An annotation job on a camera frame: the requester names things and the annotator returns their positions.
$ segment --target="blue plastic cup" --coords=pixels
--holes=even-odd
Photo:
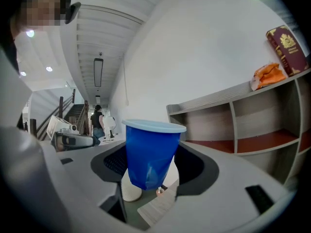
[[[175,155],[180,134],[186,127],[140,119],[123,120],[126,125],[126,155],[131,183],[143,190],[163,184]]]

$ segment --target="person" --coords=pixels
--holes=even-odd
[[[71,0],[1,0],[0,47],[19,73],[15,38],[22,32],[42,30],[45,26],[60,25],[62,20],[70,23],[78,13],[81,4],[70,6]],[[23,128],[22,116],[17,127]]]
[[[28,132],[28,124],[27,124],[27,122],[24,123],[24,126],[25,126],[24,130]]]
[[[89,136],[92,136],[92,127],[93,136],[95,137],[96,145],[98,146],[100,144],[99,138],[105,136],[102,108],[98,104],[95,106],[94,114],[91,116],[89,124]]]

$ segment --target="orange snack bag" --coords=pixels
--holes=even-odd
[[[278,66],[278,63],[271,63],[259,68],[251,80],[252,90],[255,91],[286,79],[286,76],[278,69]]]

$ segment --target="red shelf surface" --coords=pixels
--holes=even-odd
[[[226,153],[234,153],[234,140],[231,141],[191,141],[187,142],[199,144],[212,149],[220,150]]]
[[[239,139],[238,153],[249,153],[274,148],[296,140],[298,137],[288,130],[279,130],[269,134]]]
[[[299,152],[311,147],[311,129],[302,133]]]

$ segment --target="ceiling light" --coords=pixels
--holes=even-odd
[[[96,87],[102,86],[103,59],[94,59],[94,84]]]
[[[96,103],[100,104],[101,103],[101,96],[95,96],[96,97]]]
[[[33,37],[35,35],[35,32],[33,30],[29,30],[26,32],[26,34],[29,36],[29,37]]]

